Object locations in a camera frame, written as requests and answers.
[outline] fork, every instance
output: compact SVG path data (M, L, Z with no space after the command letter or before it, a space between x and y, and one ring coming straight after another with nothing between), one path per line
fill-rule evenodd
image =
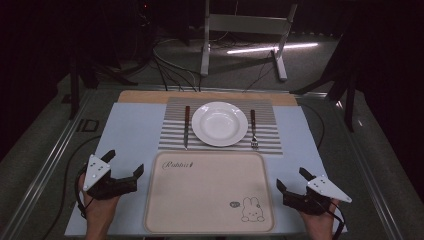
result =
M250 141L250 146L257 150L259 148L258 139L256 138L256 119L255 119L255 110L250 110L250 121L252 122L252 140Z

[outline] metal leg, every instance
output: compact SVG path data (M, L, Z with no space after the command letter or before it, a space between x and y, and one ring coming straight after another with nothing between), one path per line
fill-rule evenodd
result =
M283 54L283 50L284 50L284 45L286 44L286 41L287 41L287 37L289 36L289 33L290 33L291 25L293 23L294 14L296 13L296 8L297 8L297 4L291 5L290 13L289 13L289 16L287 17L287 21L286 21L286 27L284 28L285 32L282 33L280 43L278 45L278 51L276 53L273 51L275 64L277 66L277 71L278 71L278 78L281 81L287 81L287 73L286 73L286 69L284 67L282 54Z
M205 6L205 42L202 49L202 65L200 69L200 75L203 77L208 76L209 71L209 0L206 0Z

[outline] wrist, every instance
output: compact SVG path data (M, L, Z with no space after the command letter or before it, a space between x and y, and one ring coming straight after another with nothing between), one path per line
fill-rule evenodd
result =
M85 240L105 240L109 229L108 223L92 223L88 222Z

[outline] striped placemat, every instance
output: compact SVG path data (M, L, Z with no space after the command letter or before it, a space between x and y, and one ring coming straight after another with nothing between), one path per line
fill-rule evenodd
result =
M193 132L191 118L194 112L209 102L227 102L238 107L246 115L249 128L242 140L227 147L214 147L202 142ZM274 110L269 100L246 99L194 99L194 98L169 98L165 111L165 118L159 142L159 150L183 150L184 148L184 111L185 106L190 106L190 127L188 149L190 150L232 150L254 151L250 146L252 128L250 110L256 112L256 136L259 141L258 152L261 154L282 155L281 141L275 121Z

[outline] white plate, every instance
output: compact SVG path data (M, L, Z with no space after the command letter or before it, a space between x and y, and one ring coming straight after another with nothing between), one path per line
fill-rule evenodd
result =
M247 133L246 115L225 102L210 102L196 110L191 120L194 134L206 144L225 147L240 141Z

